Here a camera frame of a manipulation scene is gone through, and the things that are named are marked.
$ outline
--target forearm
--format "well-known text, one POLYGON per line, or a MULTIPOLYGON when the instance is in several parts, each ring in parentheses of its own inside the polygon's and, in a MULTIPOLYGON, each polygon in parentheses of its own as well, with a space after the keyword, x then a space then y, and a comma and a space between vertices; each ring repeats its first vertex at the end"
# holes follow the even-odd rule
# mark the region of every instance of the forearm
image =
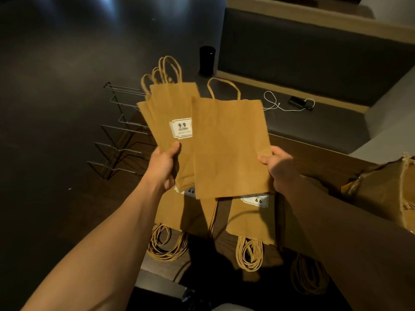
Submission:
POLYGON ((30 310, 122 310, 138 276, 162 189, 143 177, 110 217, 50 272, 30 310))
POLYGON ((353 309, 409 308, 414 235, 328 196, 300 177, 283 184, 282 193, 353 309))

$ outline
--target metal display rack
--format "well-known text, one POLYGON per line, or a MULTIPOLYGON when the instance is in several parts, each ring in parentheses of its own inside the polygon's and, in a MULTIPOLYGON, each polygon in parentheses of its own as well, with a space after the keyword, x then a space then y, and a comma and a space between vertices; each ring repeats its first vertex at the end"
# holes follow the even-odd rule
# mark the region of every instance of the metal display rack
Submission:
POLYGON ((121 117, 118 119, 118 122, 125 125, 125 128, 120 128, 117 126, 112 125, 101 125, 102 130, 108 137, 111 145, 106 143, 95 142, 96 148, 101 152, 101 154, 105 158, 105 163, 100 162, 93 162, 87 161, 88 165, 99 174, 99 176, 105 180, 109 180, 113 175, 115 175, 119 171, 129 172, 135 175, 139 175, 137 172, 133 170, 128 170, 125 168, 119 168, 117 165, 125 159, 127 156, 134 156, 137 158, 144 158, 143 153, 140 151, 134 151, 128 148, 128 144, 135 133, 145 134, 145 135, 152 135, 150 129, 147 125, 138 124, 135 122, 130 122, 126 119, 126 115, 123 111, 123 107, 130 107, 135 109, 136 111, 140 112, 140 109, 137 105, 125 104, 118 101, 117 93, 119 94, 131 94, 136 96, 145 97, 146 94, 136 88, 128 88, 123 86, 112 85, 110 82, 104 85, 104 89, 112 92, 112 97, 110 99, 110 103, 116 104, 120 111, 121 117), (121 137, 118 141, 114 140, 111 137, 109 130, 116 130, 122 132, 121 137), (103 148, 110 151, 110 154, 105 153, 103 148))

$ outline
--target person's right arm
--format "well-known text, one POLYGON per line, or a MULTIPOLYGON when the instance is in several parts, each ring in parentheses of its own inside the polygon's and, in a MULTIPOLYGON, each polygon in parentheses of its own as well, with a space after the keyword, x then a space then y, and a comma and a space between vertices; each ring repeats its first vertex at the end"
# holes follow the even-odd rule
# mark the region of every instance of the person's right arm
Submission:
POLYGON ((413 310, 415 235, 327 195, 300 177, 288 153, 276 146, 272 151, 260 161, 350 306, 413 310))

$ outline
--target person's left hand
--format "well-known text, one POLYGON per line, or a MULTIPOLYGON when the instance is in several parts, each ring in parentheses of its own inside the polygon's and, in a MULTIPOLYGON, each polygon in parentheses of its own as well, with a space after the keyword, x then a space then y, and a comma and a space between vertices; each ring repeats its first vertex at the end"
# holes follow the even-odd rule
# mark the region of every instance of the person's left hand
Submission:
POLYGON ((166 191, 171 189, 174 186, 174 179, 171 175, 173 156, 177 154, 179 148, 180 143, 178 141, 175 141, 165 152, 161 152, 160 148, 157 147, 152 153, 143 179, 147 179, 150 182, 161 186, 166 191))

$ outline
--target black cylinder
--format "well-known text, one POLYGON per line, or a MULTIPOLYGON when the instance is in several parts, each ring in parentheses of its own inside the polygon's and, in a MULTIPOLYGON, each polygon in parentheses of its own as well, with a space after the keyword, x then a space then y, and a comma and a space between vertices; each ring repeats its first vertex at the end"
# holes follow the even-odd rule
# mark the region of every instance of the black cylinder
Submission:
POLYGON ((213 65, 215 64, 215 48, 203 46, 199 49, 200 70, 199 74, 210 78, 213 75, 213 65))

